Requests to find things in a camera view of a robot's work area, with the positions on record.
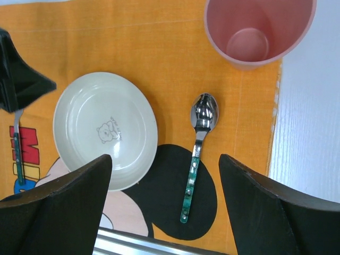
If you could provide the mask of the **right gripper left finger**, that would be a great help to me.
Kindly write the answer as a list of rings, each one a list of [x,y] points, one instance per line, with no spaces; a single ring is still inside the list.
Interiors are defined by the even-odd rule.
[[[92,254],[111,172],[102,155],[1,200],[1,254]]]

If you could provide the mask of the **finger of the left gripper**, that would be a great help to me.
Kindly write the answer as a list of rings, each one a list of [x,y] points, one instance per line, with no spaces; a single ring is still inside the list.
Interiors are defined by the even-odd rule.
[[[31,68],[1,29],[1,109],[13,113],[56,90],[56,82]]]

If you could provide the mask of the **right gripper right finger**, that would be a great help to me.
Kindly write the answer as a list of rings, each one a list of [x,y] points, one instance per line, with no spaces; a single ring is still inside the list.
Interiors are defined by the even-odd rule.
[[[219,172],[238,254],[339,254],[339,204],[222,154]]]

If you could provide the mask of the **fork with teal handle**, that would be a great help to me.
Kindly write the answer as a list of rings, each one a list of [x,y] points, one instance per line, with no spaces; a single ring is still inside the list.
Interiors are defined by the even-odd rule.
[[[20,185],[25,184],[24,171],[23,171],[23,163],[22,163],[22,155],[21,155],[21,138],[20,138],[20,118],[23,114],[23,109],[17,110],[14,113],[14,150],[15,150],[15,161],[16,161],[16,170],[18,174],[18,180]]]

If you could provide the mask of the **cream round plate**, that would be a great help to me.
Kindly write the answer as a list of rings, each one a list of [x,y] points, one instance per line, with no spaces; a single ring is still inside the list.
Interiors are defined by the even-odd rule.
[[[110,155],[111,191],[137,184],[152,166],[158,146],[149,101],[132,82],[109,72],[85,74],[66,87],[55,107],[53,135],[69,171]]]

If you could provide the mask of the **spoon with teal handle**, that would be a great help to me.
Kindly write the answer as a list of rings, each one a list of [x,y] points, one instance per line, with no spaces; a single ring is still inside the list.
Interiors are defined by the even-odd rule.
[[[198,174],[202,145],[207,134],[217,125],[219,109],[216,99],[209,93],[202,93],[194,101],[190,111],[191,125],[195,131],[195,143],[182,203],[180,222],[188,222],[189,213]]]

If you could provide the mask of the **orange Mickey Mouse placemat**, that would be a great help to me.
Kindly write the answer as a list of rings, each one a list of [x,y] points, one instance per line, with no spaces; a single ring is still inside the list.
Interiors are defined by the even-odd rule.
[[[53,139],[56,103],[76,78],[106,71],[134,83],[149,100],[159,144],[192,150],[190,108],[211,93],[219,120],[203,145],[202,161],[214,181],[217,214],[208,233],[188,245],[236,254],[218,169],[229,154],[268,174],[280,62],[240,71],[211,46],[204,31],[204,1],[1,2],[1,27],[22,58],[57,83],[57,89],[25,109],[21,125],[32,138],[29,163],[44,177],[58,157]]]

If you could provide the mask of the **pink plastic cup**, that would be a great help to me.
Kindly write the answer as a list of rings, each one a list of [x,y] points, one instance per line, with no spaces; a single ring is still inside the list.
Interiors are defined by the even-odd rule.
[[[308,33],[316,7],[309,0],[209,0],[205,32],[221,57],[253,70],[291,52]]]

